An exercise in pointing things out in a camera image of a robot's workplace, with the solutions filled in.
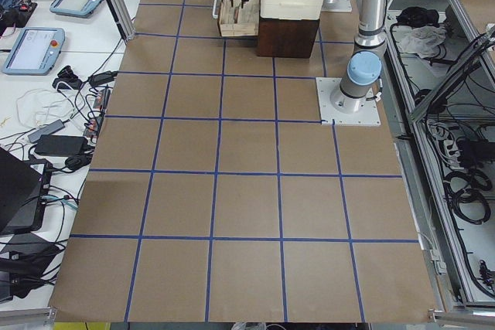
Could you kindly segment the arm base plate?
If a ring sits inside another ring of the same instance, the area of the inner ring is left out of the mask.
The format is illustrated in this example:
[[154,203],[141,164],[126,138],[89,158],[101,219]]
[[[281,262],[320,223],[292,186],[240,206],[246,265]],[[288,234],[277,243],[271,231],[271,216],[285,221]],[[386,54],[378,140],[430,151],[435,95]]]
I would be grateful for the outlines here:
[[316,78],[321,125],[379,127],[373,89],[370,87],[365,97],[349,98],[341,92],[340,81],[336,77]]

